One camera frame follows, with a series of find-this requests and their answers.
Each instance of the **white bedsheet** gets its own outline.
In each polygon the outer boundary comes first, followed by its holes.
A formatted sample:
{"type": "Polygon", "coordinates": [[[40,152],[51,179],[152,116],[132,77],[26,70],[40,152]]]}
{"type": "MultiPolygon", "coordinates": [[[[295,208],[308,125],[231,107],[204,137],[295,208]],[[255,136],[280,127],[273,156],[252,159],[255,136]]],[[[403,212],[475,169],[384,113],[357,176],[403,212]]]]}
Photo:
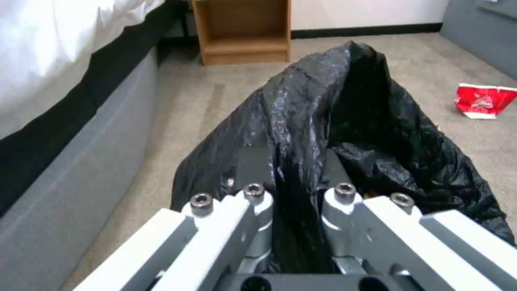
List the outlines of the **white bedsheet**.
{"type": "Polygon", "coordinates": [[[45,113],[91,54],[165,0],[0,0],[0,139],[45,113]]]}

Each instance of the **white wall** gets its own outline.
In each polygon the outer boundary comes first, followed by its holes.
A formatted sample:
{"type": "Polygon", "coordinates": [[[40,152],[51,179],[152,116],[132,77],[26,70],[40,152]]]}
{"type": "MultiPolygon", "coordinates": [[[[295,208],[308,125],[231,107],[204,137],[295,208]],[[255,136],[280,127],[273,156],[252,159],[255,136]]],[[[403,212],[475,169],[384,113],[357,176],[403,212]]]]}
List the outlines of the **white wall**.
{"type": "MultiPolygon", "coordinates": [[[[449,0],[291,0],[291,30],[441,22],[449,0]]],[[[188,19],[195,35],[194,21],[188,19]]],[[[181,36],[177,23],[168,36],[181,36]]]]}

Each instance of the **black garbage bag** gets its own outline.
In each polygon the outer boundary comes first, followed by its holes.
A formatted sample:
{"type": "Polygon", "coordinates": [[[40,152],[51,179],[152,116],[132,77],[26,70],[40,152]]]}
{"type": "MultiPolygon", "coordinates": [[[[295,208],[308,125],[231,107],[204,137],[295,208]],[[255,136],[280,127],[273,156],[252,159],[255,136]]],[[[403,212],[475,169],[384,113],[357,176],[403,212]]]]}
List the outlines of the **black garbage bag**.
{"type": "Polygon", "coordinates": [[[226,118],[176,171],[172,209],[207,192],[229,194],[237,154],[265,142],[275,199],[269,272],[334,272],[320,225],[325,152],[332,149],[360,193],[410,195],[423,213],[458,209],[515,245],[506,215],[471,160],[393,81],[366,45],[302,58],[226,118]]]}

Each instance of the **black baseboard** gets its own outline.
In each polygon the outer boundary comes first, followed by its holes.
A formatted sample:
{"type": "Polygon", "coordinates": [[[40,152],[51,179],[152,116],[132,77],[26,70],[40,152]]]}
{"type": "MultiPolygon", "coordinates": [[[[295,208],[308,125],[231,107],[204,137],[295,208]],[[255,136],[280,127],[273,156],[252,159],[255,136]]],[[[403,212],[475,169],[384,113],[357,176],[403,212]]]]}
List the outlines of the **black baseboard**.
{"type": "Polygon", "coordinates": [[[298,30],[291,31],[291,39],[383,34],[431,33],[439,32],[441,27],[442,23],[424,23],[389,26],[327,28],[322,30],[298,30]]]}

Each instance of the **bed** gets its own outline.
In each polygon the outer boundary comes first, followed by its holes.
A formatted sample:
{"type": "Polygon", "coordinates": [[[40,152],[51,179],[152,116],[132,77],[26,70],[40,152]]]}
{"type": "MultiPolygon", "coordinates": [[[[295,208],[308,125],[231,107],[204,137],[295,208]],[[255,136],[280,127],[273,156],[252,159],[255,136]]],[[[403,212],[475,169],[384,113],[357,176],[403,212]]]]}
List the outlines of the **bed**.
{"type": "Polygon", "coordinates": [[[5,290],[59,289],[126,192],[154,116],[154,47],[187,10],[78,3],[0,4],[5,290]]]}

